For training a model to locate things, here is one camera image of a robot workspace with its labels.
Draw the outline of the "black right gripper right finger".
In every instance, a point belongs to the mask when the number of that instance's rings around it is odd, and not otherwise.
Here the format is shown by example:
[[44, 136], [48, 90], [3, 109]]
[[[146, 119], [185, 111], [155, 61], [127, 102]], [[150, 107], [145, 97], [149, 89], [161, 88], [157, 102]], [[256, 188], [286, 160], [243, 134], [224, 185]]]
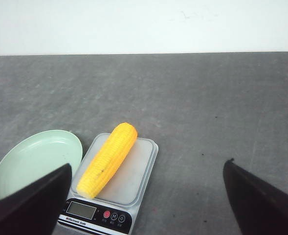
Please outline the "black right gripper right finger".
[[288, 194], [228, 160], [227, 197], [243, 235], [288, 235]]

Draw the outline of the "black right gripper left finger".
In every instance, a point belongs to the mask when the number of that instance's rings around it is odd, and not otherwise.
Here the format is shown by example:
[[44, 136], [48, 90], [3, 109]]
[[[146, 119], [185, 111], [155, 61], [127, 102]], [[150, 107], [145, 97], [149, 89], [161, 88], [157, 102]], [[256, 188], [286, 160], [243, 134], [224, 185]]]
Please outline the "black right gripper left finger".
[[72, 179], [65, 164], [0, 200], [0, 235], [50, 235], [65, 205]]

